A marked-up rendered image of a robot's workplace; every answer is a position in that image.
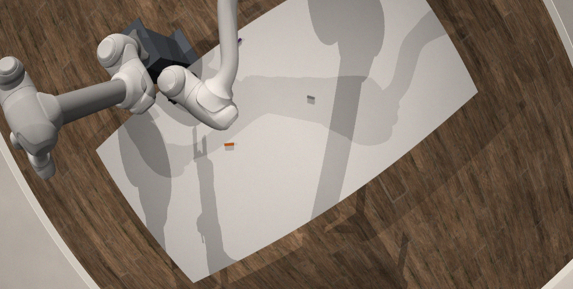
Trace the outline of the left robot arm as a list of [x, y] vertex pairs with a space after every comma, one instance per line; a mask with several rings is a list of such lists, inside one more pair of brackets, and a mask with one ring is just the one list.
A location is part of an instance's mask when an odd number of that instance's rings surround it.
[[227, 130], [238, 118], [237, 106], [232, 101], [239, 63], [237, 7], [238, 0], [217, 2], [221, 65], [215, 77], [202, 82], [186, 68], [172, 65], [163, 69], [157, 79], [164, 96], [219, 131]]

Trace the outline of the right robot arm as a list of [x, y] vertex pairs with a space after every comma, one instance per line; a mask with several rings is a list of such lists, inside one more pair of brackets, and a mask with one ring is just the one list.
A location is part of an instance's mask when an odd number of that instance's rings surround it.
[[141, 115], [155, 103], [154, 83], [142, 63], [149, 57], [136, 29], [128, 36], [111, 34], [99, 44], [97, 58], [112, 79], [58, 96], [38, 92], [17, 58], [2, 58], [0, 104], [13, 147], [25, 149], [37, 175], [48, 180], [55, 175], [50, 151], [62, 125], [114, 105]]

